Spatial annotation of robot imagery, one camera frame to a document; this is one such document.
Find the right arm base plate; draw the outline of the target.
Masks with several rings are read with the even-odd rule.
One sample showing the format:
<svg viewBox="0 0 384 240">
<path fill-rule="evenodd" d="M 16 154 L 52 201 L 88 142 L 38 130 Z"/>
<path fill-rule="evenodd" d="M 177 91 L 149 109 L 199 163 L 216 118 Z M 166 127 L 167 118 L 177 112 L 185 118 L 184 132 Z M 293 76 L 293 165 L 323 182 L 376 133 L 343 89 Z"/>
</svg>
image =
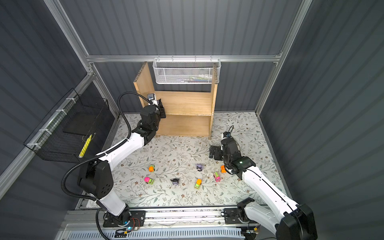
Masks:
<svg viewBox="0 0 384 240">
<path fill-rule="evenodd" d="M 244 208 L 224 208 L 221 212 L 227 225 L 248 224 L 249 218 L 246 216 Z"/>
</svg>

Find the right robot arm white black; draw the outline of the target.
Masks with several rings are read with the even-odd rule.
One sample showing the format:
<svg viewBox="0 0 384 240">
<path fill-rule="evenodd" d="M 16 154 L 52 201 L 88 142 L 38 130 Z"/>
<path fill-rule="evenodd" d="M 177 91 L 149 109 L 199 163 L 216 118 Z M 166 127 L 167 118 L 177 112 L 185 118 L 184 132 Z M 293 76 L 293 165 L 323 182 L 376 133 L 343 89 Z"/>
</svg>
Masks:
<svg viewBox="0 0 384 240">
<path fill-rule="evenodd" d="M 236 140 L 228 133 L 225 133 L 220 146 L 210 146 L 209 157 L 223 161 L 225 171 L 244 181 L 268 206 L 264 208 L 252 198 L 239 202 L 237 209 L 241 222 L 257 222 L 275 234 L 278 240 L 318 238 L 312 209 L 306 204 L 298 204 L 272 184 L 253 160 L 242 156 Z"/>
</svg>

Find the black purple figurine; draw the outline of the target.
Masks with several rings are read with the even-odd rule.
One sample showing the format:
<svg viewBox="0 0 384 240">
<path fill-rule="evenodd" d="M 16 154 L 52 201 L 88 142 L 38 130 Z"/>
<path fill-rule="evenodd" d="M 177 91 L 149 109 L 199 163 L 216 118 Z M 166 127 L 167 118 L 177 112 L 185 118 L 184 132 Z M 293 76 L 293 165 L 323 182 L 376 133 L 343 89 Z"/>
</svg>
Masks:
<svg viewBox="0 0 384 240">
<path fill-rule="evenodd" d="M 179 182 L 180 182 L 180 179 L 178 179 L 178 178 L 171 179 L 171 183 L 172 183 L 174 186 L 178 186 L 178 185 L 179 185 Z"/>
<path fill-rule="evenodd" d="M 201 172 L 203 170 L 203 165 L 202 164 L 196 164 L 196 169 L 197 171 Z"/>
</svg>

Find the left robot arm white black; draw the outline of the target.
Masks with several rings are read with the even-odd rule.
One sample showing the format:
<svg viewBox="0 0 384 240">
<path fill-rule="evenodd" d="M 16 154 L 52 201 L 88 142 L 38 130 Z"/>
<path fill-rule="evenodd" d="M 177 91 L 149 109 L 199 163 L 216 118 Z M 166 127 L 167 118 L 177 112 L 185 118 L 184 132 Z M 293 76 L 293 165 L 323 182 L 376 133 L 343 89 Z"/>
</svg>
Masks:
<svg viewBox="0 0 384 240">
<path fill-rule="evenodd" d="M 161 119 L 166 117 L 165 108 L 155 93 L 144 97 L 134 92 L 125 92 L 118 97 L 118 101 L 125 95 L 136 95 L 148 103 L 140 112 L 141 120 L 136 128 L 132 129 L 128 119 L 122 114 L 128 127 L 128 136 L 111 148 L 69 169 L 61 181 L 61 188 L 68 196 L 94 201 L 107 213 L 119 218 L 128 215 L 129 207 L 114 189 L 112 171 L 130 154 L 147 145 L 159 130 Z M 78 186 L 86 195 L 75 194 L 66 186 L 67 178 L 77 168 L 80 168 Z"/>
</svg>

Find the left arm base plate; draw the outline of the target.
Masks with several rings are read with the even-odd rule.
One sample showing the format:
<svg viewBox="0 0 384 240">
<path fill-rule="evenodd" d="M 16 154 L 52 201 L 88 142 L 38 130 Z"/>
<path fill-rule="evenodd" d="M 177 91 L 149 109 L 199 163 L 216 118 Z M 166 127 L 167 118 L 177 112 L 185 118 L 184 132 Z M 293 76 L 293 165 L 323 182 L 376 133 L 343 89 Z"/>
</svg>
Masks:
<svg viewBox="0 0 384 240">
<path fill-rule="evenodd" d="M 103 217 L 104 228 L 127 228 L 134 227 L 139 228 L 144 225 L 146 218 L 146 211 L 123 211 L 119 216 L 114 216 L 110 213 L 106 213 Z"/>
</svg>

